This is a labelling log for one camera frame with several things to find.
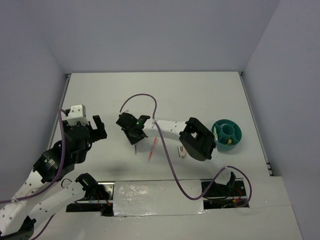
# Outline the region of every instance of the marker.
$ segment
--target marker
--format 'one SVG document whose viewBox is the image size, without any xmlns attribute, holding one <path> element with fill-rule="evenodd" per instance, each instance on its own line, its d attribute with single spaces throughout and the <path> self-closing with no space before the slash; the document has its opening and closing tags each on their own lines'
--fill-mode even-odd
<svg viewBox="0 0 320 240">
<path fill-rule="evenodd" d="M 154 149 L 155 149 L 155 146 L 156 146 L 157 142 L 158 142 L 158 138 L 155 137 L 154 141 L 153 141 L 153 144 L 152 144 L 152 147 L 151 147 L 150 155 L 149 155 L 149 160 L 148 160 L 149 162 L 151 160 L 152 154 L 154 153 Z"/>
</svg>

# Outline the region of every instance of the purple cable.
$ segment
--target purple cable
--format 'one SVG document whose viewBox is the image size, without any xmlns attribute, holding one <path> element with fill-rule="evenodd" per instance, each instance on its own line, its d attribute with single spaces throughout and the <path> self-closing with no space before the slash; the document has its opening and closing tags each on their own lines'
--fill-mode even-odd
<svg viewBox="0 0 320 240">
<path fill-rule="evenodd" d="M 44 225 L 44 227 L 42 228 L 42 230 L 38 233 L 37 236 L 35 236 L 34 238 L 30 239 L 30 240 L 36 240 L 38 237 L 40 237 L 40 235 L 46 230 L 46 228 L 48 227 L 49 223 L 51 222 L 51 220 L 53 219 L 54 214 L 49 218 L 49 220 L 46 222 L 46 224 Z"/>
<path fill-rule="evenodd" d="M 150 94 L 147 94 L 147 93 L 139 93 L 139 94 L 135 94 L 135 95 L 129 97 L 129 98 L 123 103 L 123 105 L 121 106 L 121 108 L 120 108 L 120 113 L 122 112 L 122 109 L 124 108 L 124 106 L 126 105 L 126 103 L 127 103 L 130 99 L 132 99 L 132 98 L 134 98 L 134 97 L 137 97 L 137 96 L 148 96 L 148 97 L 150 97 L 150 98 L 152 98 L 152 99 L 154 100 L 154 110 L 153 110 L 153 113 L 152 113 L 152 119 L 155 119 L 155 118 L 156 118 L 156 117 L 155 117 L 155 115 L 156 115 L 156 110 L 157 110 L 157 106 L 158 106 L 157 100 L 155 99 L 154 96 L 152 96 L 152 95 L 150 95 Z M 215 180 L 217 179 L 217 177 L 218 177 L 226 168 L 231 168 L 231 169 L 237 170 L 239 173 L 241 173 L 241 174 L 245 177 L 245 179 L 247 180 L 247 182 L 248 182 L 248 184 L 249 184 L 249 188 L 250 188 L 250 194 L 249 194 L 248 199 L 245 201 L 245 203 L 242 204 L 242 205 L 237 205 L 238 202 L 242 201 L 242 200 L 238 200 L 238 202 L 236 202 L 236 203 L 234 204 L 234 206 L 235 206 L 236 208 L 241 208 L 241 207 L 246 206 L 246 205 L 249 203 L 249 201 L 250 201 L 250 199 L 251 199 L 251 197 L 252 197 L 252 185 L 251 185 L 251 182 L 250 182 L 249 178 L 248 178 L 240 169 L 238 169 L 238 168 L 236 168 L 236 167 L 234 167 L 234 166 L 226 166 L 226 167 L 221 168 L 220 171 L 219 171 L 219 172 L 214 176 L 214 178 L 211 180 L 211 182 L 210 182 L 209 185 L 206 187 L 206 189 L 205 189 L 199 196 L 197 196 L 197 197 L 189 196 L 189 195 L 185 192 L 185 190 L 183 189 L 183 187 L 181 186 L 181 184 L 180 184 L 180 182 L 179 182 L 179 180 L 178 180 L 178 177 L 177 177 L 177 175 L 176 175 L 174 166 L 172 165 L 172 162 L 171 162 L 171 159 L 170 159 L 168 150 L 167 150 L 167 146 L 166 146 L 166 143 L 165 143 L 165 138 L 164 138 L 164 136 L 163 136 L 163 134 L 162 134 L 162 131 L 161 131 L 161 129 L 160 129 L 160 126 L 158 125 L 157 121 L 154 121 L 154 124 L 155 124 L 156 128 L 157 128 L 158 131 L 159 131 L 159 135 L 160 135 L 160 138 L 161 138 L 161 141 L 162 141 L 162 145 L 163 145 L 163 148 L 164 148 L 165 156 L 166 156 L 166 159 L 168 160 L 168 163 L 169 163 L 169 166 L 170 166 L 170 169 L 171 169 L 173 178 L 174 178 L 176 184 L 178 185 L 179 189 L 180 189 L 181 192 L 183 193 L 183 195 L 185 195 L 188 199 L 193 200 L 193 201 L 202 198 L 202 197 L 207 193 L 207 191 L 210 189 L 210 187 L 212 186 L 212 184 L 214 184 L 214 182 L 215 182 Z"/>
<path fill-rule="evenodd" d="M 58 111 L 58 120 L 59 120 L 59 125 L 60 125 L 60 131 L 61 131 L 61 160 L 60 160 L 60 165 L 58 168 L 58 172 L 56 173 L 54 179 L 52 180 L 52 182 L 50 182 L 46 187 L 42 188 L 40 191 L 29 195 L 29 196 L 23 196 L 23 197 L 18 197 L 17 200 L 18 201 L 22 201 L 22 200 L 27 200 L 27 199 L 31 199 L 34 198 L 42 193 L 44 193 L 45 191 L 47 191 L 60 177 L 63 166 L 64 166 L 64 162 L 65 162 L 65 153 L 66 153 L 66 139 L 65 139 L 65 132 L 64 132 L 64 124 L 62 122 L 62 116 L 61 116 L 61 112 L 64 112 L 64 110 L 60 109 Z M 8 203 L 12 203 L 13 199 L 10 200 L 2 200 L 0 201 L 0 204 L 8 204 Z"/>
</svg>

